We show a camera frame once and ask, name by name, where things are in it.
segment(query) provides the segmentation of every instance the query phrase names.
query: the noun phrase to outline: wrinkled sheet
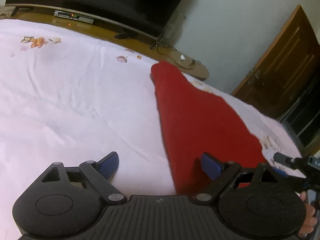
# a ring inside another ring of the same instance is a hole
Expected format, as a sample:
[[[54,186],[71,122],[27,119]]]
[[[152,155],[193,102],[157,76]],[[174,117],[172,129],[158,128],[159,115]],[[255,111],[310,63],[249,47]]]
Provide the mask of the wrinkled sheet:
[[[77,166],[116,151],[111,183],[125,195],[175,194],[150,79],[154,63],[67,29],[0,20],[0,239],[20,237],[13,203],[55,161]],[[235,109],[272,165],[276,151],[300,155],[278,122],[186,77]]]

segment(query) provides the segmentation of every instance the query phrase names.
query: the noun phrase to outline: red cloth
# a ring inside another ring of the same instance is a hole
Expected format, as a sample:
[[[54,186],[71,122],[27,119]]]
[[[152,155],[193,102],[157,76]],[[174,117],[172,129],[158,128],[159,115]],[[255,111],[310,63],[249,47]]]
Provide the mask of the red cloth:
[[[209,183],[200,165],[204,152],[243,167],[266,162],[259,140],[223,98],[195,88],[175,66],[165,61],[154,64],[151,75],[164,146],[178,194],[196,193]]]

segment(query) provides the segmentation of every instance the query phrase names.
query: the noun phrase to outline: hand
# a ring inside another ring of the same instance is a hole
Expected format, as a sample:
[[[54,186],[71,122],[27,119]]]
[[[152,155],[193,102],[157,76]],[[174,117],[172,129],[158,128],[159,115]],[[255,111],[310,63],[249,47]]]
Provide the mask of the hand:
[[[307,193],[304,191],[300,195],[300,199],[305,202],[307,198]],[[305,234],[309,234],[313,231],[313,226],[316,225],[317,219],[313,217],[313,215],[316,212],[316,209],[313,206],[310,206],[309,204],[305,203],[307,215],[306,219],[303,222],[303,226],[300,229],[299,236],[303,236]]]

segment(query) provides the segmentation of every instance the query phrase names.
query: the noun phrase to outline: table top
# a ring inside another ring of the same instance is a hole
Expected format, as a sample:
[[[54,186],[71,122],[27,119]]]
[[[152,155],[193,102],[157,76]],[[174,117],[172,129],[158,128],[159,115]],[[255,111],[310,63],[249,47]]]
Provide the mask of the table top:
[[[94,20],[94,24],[88,24],[71,19],[59,18],[53,15],[54,9],[42,7],[35,7],[34,9],[21,8],[11,17],[10,14],[13,9],[14,7],[12,6],[0,7],[0,19],[19,19],[70,29],[78,33],[124,46],[158,61],[165,60],[176,65],[182,72],[200,80],[205,80],[209,77],[207,68],[200,62],[194,61],[185,54],[183,54],[185,60],[181,61],[180,56],[182,53],[174,47],[167,46],[166,48],[159,47],[158,50],[156,48],[151,49],[150,46],[155,44],[155,41],[141,34],[134,39],[119,40],[114,38],[116,34],[121,33],[123,30],[121,27],[111,23]]]

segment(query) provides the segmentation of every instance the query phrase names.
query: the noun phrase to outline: blue lever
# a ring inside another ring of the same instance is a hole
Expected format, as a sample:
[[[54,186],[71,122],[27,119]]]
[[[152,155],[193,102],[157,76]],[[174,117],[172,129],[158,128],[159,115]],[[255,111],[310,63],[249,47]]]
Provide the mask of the blue lever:
[[[214,158],[209,153],[201,155],[201,168],[211,180],[218,178],[224,170],[224,163]]]
[[[281,170],[279,170],[279,169],[277,169],[277,168],[275,168],[275,167],[272,167],[275,171],[276,171],[276,173],[278,173],[280,176],[282,176],[282,177],[288,177],[288,174],[286,174],[284,171],[281,171]]]
[[[116,152],[111,152],[96,164],[100,175],[108,180],[119,167],[119,156]]]

